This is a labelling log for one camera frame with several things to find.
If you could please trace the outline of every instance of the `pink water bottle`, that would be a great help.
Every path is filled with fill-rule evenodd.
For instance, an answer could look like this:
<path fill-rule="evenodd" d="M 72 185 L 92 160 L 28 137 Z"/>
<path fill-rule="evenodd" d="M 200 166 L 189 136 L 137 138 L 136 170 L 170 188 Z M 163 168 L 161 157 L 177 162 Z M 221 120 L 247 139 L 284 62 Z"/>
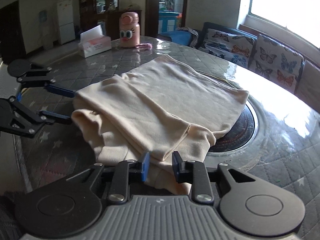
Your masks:
<path fill-rule="evenodd" d="M 139 15 L 135 12 L 126 12 L 120 18 L 120 46 L 133 48 L 140 44 Z"/>

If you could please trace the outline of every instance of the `window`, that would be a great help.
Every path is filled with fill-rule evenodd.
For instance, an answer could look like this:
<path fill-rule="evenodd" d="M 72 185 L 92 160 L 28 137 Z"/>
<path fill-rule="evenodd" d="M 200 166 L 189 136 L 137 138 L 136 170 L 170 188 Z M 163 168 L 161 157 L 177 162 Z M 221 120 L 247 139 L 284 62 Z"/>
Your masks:
<path fill-rule="evenodd" d="M 252 0 L 251 14 L 265 18 L 320 48 L 320 0 Z"/>

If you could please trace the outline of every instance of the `window frame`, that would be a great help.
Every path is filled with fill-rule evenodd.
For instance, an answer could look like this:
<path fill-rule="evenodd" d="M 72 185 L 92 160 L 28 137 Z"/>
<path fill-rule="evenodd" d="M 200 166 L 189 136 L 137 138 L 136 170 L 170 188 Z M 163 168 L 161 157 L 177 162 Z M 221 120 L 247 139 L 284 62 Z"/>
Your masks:
<path fill-rule="evenodd" d="M 261 17 L 261 16 L 259 16 L 259 15 L 253 14 L 253 13 L 251 12 L 251 8 L 252 8 L 252 0 L 250 0 L 248 15 L 251 15 L 251 16 L 256 17 L 256 18 L 258 18 L 258 19 L 264 20 L 264 21 L 266 21 L 266 22 L 268 22 L 268 23 L 270 23 L 270 24 L 275 25 L 276 27 L 278 27 L 278 28 L 280 28 L 280 29 L 282 29 L 282 30 L 284 30 L 284 31 L 287 31 L 287 32 L 289 32 L 289 33 L 291 33 L 291 34 L 293 34 L 293 35 L 295 35 L 295 36 L 298 36 L 300 39 L 303 39 L 305 42 L 307 42 L 310 46 L 313 46 L 314 48 L 317 48 L 317 49 L 319 50 L 319 52 L 320 52 L 320 48 L 318 48 L 316 45 L 312 44 L 310 41 L 307 41 L 305 38 L 301 37 L 301 36 L 298 35 L 297 33 L 294 33 L 293 31 L 290 31 L 287 27 L 283 27 L 283 26 L 281 26 L 281 25 L 279 25 L 279 24 L 277 24 L 277 23 L 275 23 L 275 22 L 273 22 L 273 21 L 270 21 L 270 20 L 268 20 L 268 19 L 266 19 L 266 18 L 263 18 L 263 17 Z"/>

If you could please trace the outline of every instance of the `refrigerator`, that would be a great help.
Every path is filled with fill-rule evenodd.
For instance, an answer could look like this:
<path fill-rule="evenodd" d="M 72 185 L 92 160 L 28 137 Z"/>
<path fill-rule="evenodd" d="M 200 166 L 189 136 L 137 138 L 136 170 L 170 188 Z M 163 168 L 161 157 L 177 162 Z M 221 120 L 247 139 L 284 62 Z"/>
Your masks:
<path fill-rule="evenodd" d="M 72 0 L 61 0 L 57 3 L 58 39 L 60 44 L 76 38 L 73 24 Z"/>

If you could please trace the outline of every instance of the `cartoon eye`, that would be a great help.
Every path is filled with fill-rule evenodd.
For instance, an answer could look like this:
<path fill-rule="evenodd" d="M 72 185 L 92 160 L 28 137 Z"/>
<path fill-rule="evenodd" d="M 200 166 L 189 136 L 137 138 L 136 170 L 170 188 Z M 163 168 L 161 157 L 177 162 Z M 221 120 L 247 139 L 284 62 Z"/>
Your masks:
<path fill-rule="evenodd" d="M 132 38 L 132 31 L 126 31 L 125 36 L 126 36 L 126 38 L 131 39 Z"/>
<path fill-rule="evenodd" d="M 120 38 L 124 38 L 125 37 L 125 31 L 120 31 Z"/>

